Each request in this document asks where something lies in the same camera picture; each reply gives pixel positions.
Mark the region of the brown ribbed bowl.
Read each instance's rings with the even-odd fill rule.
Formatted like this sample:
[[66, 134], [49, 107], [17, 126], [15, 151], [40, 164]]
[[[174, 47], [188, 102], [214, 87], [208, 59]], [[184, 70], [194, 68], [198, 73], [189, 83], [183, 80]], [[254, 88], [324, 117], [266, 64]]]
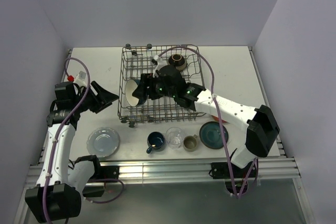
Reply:
[[173, 54], [167, 60], [169, 65], [172, 65], [178, 71], [183, 71], [186, 68], [186, 60], [181, 54]]

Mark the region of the dark blue ribbed mug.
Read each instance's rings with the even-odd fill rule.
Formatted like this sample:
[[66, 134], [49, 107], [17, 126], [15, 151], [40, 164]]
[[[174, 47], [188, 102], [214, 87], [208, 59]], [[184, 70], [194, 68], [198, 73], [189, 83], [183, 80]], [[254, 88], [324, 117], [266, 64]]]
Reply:
[[147, 138], [147, 150], [146, 153], [150, 154], [153, 151], [162, 151], [165, 148], [165, 137], [160, 132], [151, 132]]

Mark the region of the small beige mug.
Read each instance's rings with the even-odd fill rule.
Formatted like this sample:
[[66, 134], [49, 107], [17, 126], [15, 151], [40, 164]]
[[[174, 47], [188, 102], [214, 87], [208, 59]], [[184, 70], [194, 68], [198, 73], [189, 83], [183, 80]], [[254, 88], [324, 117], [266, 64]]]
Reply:
[[189, 135], [186, 136], [183, 140], [183, 148], [187, 152], [193, 152], [197, 149], [198, 146], [198, 140], [197, 135]]

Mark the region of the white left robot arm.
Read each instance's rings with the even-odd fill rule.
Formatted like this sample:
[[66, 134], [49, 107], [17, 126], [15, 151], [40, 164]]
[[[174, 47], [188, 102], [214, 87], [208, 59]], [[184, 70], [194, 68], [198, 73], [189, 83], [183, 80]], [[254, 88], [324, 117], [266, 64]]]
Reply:
[[55, 96], [47, 116], [47, 146], [42, 171], [34, 188], [25, 193], [25, 202], [39, 223], [77, 217], [83, 190], [96, 182], [102, 168], [96, 155], [78, 157], [69, 168], [72, 140], [82, 112], [99, 113], [118, 100], [118, 95], [95, 81], [89, 87], [66, 81], [55, 85]]

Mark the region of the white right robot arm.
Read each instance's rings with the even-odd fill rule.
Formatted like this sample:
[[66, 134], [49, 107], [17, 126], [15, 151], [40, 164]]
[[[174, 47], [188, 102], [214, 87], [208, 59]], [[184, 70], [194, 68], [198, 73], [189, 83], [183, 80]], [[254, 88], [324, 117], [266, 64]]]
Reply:
[[182, 108], [214, 115], [239, 128], [246, 135], [245, 143], [234, 151], [227, 164], [228, 173], [234, 177], [240, 176], [255, 158], [267, 157], [280, 132], [268, 106], [255, 108], [220, 97], [204, 86], [186, 82], [170, 65], [155, 73], [143, 73], [140, 80], [127, 81], [125, 94], [131, 106], [140, 106], [147, 99], [169, 97]]

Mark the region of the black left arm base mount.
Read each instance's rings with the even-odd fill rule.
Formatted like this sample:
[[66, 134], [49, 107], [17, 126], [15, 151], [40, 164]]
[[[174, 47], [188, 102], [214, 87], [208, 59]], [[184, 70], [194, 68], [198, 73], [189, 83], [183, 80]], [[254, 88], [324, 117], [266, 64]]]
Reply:
[[[97, 183], [97, 180], [102, 179], [118, 179], [119, 178], [119, 166], [101, 166], [98, 175], [90, 178], [88, 184]], [[103, 182], [103, 185], [86, 185], [83, 190], [83, 196], [86, 198], [101, 197], [106, 189], [107, 182]]]

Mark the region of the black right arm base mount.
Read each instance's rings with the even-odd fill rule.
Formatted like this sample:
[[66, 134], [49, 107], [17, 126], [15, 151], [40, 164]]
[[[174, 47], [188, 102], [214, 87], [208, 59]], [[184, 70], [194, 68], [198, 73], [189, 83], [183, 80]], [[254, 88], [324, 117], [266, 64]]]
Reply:
[[[232, 164], [232, 173], [233, 179], [235, 182], [236, 193], [239, 195], [240, 190], [242, 188], [244, 179], [248, 173], [249, 167], [245, 167], [244, 169], [240, 169], [236, 165]], [[211, 163], [211, 169], [208, 172], [209, 176], [212, 179], [228, 179], [225, 183], [226, 189], [229, 193], [234, 194], [234, 189], [232, 185], [232, 180], [228, 168], [227, 162], [213, 162]]]

